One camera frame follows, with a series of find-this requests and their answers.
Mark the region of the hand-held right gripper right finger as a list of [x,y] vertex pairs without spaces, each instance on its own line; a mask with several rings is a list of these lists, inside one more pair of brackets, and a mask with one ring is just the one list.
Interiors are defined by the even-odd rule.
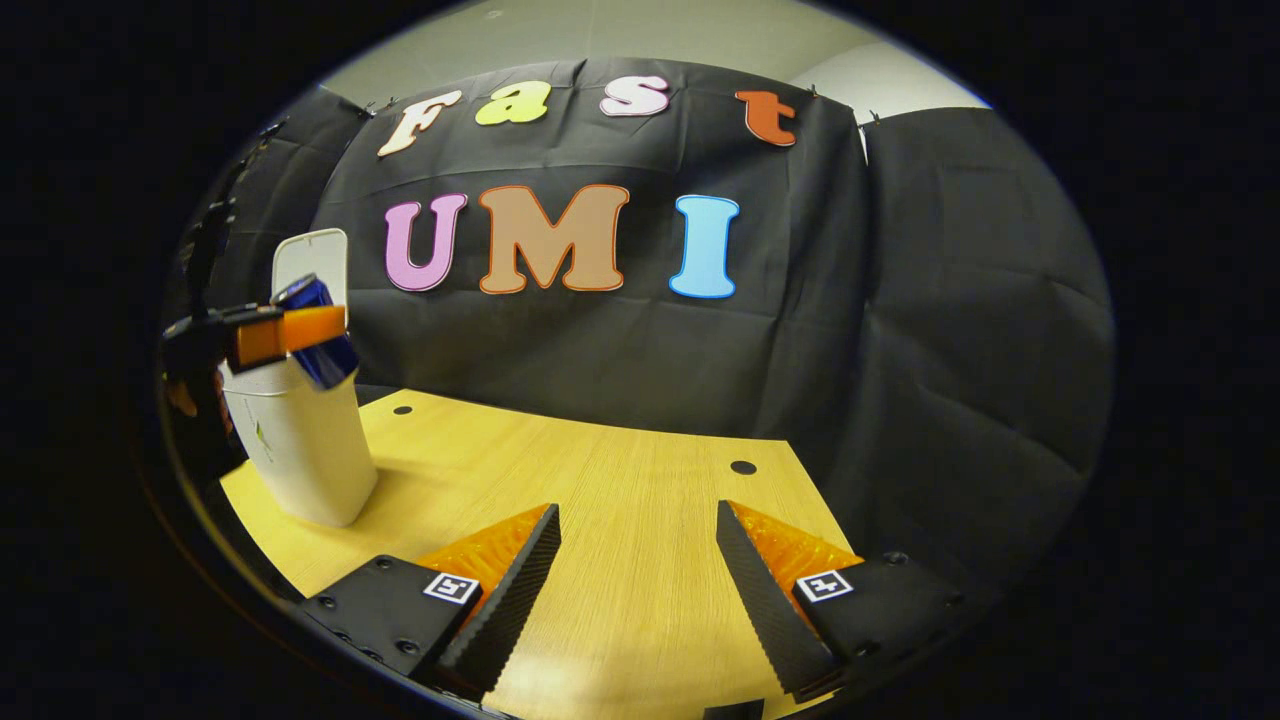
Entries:
[[968,620],[966,594],[901,551],[863,557],[731,500],[717,506],[716,542],[797,702],[873,689]]

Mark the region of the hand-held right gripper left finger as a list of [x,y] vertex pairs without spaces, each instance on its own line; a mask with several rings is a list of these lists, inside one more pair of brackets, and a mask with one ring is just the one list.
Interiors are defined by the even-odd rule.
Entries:
[[561,547],[541,503],[415,561],[378,555],[298,616],[420,685],[480,701],[497,688]]

